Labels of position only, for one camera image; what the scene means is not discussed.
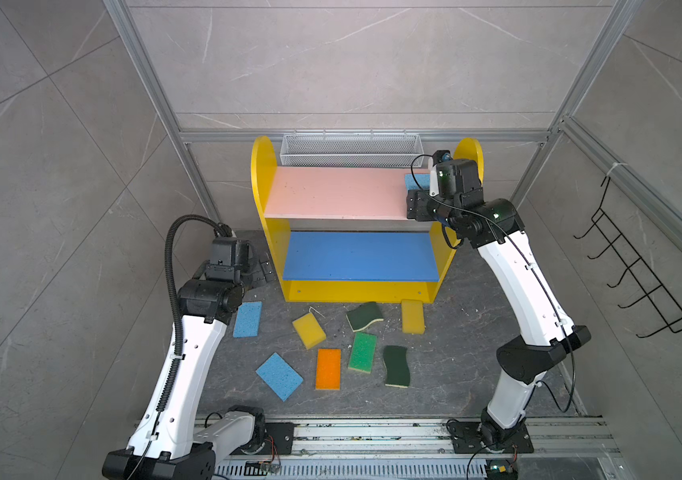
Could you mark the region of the light blue cellulose sponge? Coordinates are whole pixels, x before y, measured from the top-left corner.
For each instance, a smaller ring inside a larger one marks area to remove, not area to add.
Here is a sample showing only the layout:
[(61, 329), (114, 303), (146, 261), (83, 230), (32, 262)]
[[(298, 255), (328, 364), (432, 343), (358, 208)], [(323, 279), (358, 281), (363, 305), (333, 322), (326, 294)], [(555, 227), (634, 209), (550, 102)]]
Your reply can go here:
[(431, 178), (429, 174), (407, 174), (404, 178), (405, 186), (410, 190), (429, 190)]

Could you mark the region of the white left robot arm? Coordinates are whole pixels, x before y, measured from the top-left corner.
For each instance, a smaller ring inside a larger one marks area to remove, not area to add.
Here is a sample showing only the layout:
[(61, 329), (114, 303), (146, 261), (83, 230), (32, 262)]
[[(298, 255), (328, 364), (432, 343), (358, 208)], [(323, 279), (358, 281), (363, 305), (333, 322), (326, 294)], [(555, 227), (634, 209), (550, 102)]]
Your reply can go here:
[(181, 288), (171, 287), (174, 326), (151, 400), (125, 448), (107, 454), (107, 479), (212, 479), (218, 461), (256, 454), (267, 441), (257, 407), (234, 406), (210, 426), (195, 429), (203, 387), (214, 354), (264, 272), (246, 240), (213, 240), (210, 256)]

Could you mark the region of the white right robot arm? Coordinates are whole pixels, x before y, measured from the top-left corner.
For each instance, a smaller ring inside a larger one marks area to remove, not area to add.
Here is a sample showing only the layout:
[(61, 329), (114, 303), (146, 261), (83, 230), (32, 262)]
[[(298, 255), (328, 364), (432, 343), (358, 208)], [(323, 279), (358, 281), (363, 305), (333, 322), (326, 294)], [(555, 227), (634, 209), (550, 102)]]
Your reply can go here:
[(591, 340), (584, 325), (566, 314), (541, 272), (530, 248), (524, 223), (506, 199), (471, 206), (410, 190), (406, 214), (419, 222), (434, 221), (453, 230), (457, 249), (468, 243), (490, 266), (509, 301), (520, 333), (496, 351), (501, 367), (493, 397), (481, 414), (480, 446), (499, 452), (512, 445), (525, 423), (526, 407), (546, 373)]

